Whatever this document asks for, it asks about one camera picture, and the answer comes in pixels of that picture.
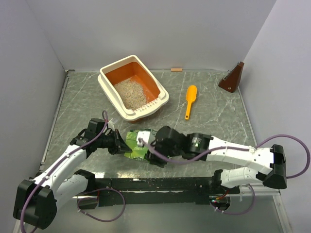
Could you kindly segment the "green litter bag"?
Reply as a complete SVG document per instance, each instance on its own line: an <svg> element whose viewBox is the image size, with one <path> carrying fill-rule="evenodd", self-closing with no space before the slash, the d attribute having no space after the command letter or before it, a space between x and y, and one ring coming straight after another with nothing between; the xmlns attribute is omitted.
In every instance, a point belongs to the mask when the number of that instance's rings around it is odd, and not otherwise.
<svg viewBox="0 0 311 233"><path fill-rule="evenodd" d="M130 130L127 135L126 135L126 144L132 149L132 153L125 153L124 156L128 159L132 159L132 160L137 160L137 161L141 161L141 162L146 162L147 160L145 159L145 154L147 152L147 147L138 147L137 146L137 133L138 131L151 131L152 135L153 135L153 141L155 140L155 136L157 131L153 130L153 129L142 129L142 130Z"/></svg>

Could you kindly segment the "yellow plastic litter scoop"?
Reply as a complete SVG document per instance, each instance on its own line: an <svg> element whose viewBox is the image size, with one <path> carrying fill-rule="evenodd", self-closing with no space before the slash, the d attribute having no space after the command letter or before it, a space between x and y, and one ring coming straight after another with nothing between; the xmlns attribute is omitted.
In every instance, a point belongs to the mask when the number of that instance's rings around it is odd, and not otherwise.
<svg viewBox="0 0 311 233"><path fill-rule="evenodd" d="M197 96L197 87L195 85L189 86L186 93L187 108L185 113L185 120L190 119L191 107L192 104L196 101L196 96Z"/></svg>

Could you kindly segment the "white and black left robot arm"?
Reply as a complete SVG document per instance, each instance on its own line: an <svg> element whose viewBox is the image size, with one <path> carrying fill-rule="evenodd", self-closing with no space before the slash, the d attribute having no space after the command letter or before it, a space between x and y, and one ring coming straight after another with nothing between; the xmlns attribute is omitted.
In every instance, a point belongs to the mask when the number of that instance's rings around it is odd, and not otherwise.
<svg viewBox="0 0 311 233"><path fill-rule="evenodd" d="M80 193L99 194L95 174L82 169L74 171L97 149L107 149L112 155L132 152L119 131L108 127L107 119L92 118L46 171L18 185L13 216L20 220L23 233L25 224L35 229L47 228L72 197Z"/></svg>

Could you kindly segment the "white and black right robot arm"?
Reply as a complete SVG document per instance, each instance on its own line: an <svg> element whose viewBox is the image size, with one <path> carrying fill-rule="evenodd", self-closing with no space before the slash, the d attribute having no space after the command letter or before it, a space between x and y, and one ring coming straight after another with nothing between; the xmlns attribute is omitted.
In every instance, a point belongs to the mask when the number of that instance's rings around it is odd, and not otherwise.
<svg viewBox="0 0 311 233"><path fill-rule="evenodd" d="M273 189L287 188L284 148L278 144L269 148L255 148L203 133L184 135L169 126L160 128L150 144L142 138L138 138L138 142L148 148L144 158L159 167L164 167L168 162L176 163L174 156L181 156L182 164L201 160L238 165L236 169L221 168L214 172L212 188L217 193L252 183Z"/></svg>

